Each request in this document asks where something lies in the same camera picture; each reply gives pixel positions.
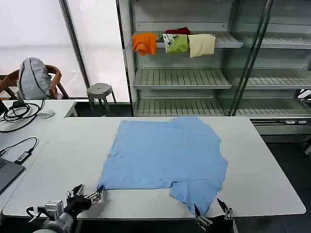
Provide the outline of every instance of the computer mouse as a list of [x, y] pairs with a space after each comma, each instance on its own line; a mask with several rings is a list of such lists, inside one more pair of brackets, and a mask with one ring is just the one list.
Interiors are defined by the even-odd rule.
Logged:
[[47, 119], [55, 115], [55, 112], [53, 112], [51, 109], [43, 109], [38, 113], [38, 117], [41, 119]]

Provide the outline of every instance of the cream towel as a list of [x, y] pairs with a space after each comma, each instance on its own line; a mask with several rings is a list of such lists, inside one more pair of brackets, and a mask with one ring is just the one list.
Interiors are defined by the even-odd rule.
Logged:
[[190, 57], [212, 55], [215, 50], [215, 36], [210, 34], [189, 35]]

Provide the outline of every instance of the white desk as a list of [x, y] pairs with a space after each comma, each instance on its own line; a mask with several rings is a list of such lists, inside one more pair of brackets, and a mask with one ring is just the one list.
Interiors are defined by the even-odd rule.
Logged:
[[[8, 201], [3, 214], [26, 216], [29, 206], [42, 206], [50, 199], [65, 201], [66, 191], [80, 183], [85, 185], [83, 193], [93, 192], [123, 119], [170, 120], [169, 117], [64, 119]], [[220, 150], [228, 160], [228, 168], [218, 197], [233, 208], [234, 216], [289, 215], [306, 211], [249, 119], [240, 116], [201, 119], [221, 138]], [[169, 193], [169, 189], [104, 191], [102, 201], [79, 218], [192, 217], [186, 206]], [[217, 214], [218, 208], [214, 202], [207, 215]]]
[[[41, 100], [30, 100], [26, 102], [36, 103], [41, 105]], [[12, 100], [4, 101], [7, 107], [12, 106]], [[44, 104], [44, 109], [50, 109], [55, 112], [55, 115], [48, 119], [40, 119], [36, 117], [32, 123], [30, 123], [25, 128], [11, 133], [0, 133], [0, 148], [5, 148], [12, 144], [15, 144], [25, 138], [36, 136], [38, 138], [38, 144], [33, 151], [32, 155], [23, 163], [26, 170], [3, 192], [0, 194], [0, 212], [4, 208], [5, 204], [15, 191], [16, 187], [28, 172], [30, 166], [35, 161], [36, 157], [39, 155], [40, 151], [47, 143], [52, 132], [57, 129], [58, 123], [65, 117], [70, 115], [76, 115], [74, 106], [75, 101], [73, 100], [46, 100]], [[15, 161], [24, 151], [29, 150], [34, 145], [34, 140], [26, 141], [16, 147], [8, 150], [3, 156], [3, 159], [9, 161]]]

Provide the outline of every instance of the metal stool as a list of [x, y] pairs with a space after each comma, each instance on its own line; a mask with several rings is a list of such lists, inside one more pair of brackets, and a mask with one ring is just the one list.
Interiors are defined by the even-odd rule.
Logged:
[[113, 98], [113, 101], [115, 102], [115, 106], [117, 106], [115, 94], [113, 94], [112, 87], [108, 84], [96, 83], [93, 86], [89, 87], [87, 89], [86, 93], [87, 93], [87, 96], [90, 100], [90, 105], [91, 105], [92, 111], [94, 111], [93, 99], [98, 99], [100, 106], [103, 105], [102, 100], [104, 101], [105, 108], [110, 113], [109, 104], [108, 104], [107, 99], [106, 99], [106, 97], [108, 95], [110, 95], [110, 93], [112, 94], [112, 98]]

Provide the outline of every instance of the metal shelf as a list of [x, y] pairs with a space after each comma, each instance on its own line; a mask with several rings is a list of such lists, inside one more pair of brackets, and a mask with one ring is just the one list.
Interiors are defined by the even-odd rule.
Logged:
[[136, 116], [223, 116], [216, 99], [140, 100]]
[[[214, 34], [216, 35], [216, 42], [215, 42], [215, 48], [241, 48], [243, 46], [243, 42], [239, 42], [236, 40], [230, 33], [214, 33], [214, 32], [200, 32], [207, 33], [207, 34]], [[162, 32], [156, 32], [157, 37], [162, 37]], [[156, 43], [157, 48], [165, 48], [165, 44], [163, 41], [163, 38]]]
[[218, 69], [139, 69], [136, 89], [230, 89]]
[[[232, 100], [220, 100], [229, 108]], [[311, 117], [311, 108], [299, 99], [242, 99], [237, 116], [250, 118], [296, 118]]]
[[[232, 84], [238, 85], [241, 72], [228, 73]], [[311, 73], [308, 70], [295, 69], [254, 69], [249, 77], [246, 89], [307, 89], [311, 88]]]
[[296, 33], [267, 33], [261, 48], [311, 50], [311, 37]]

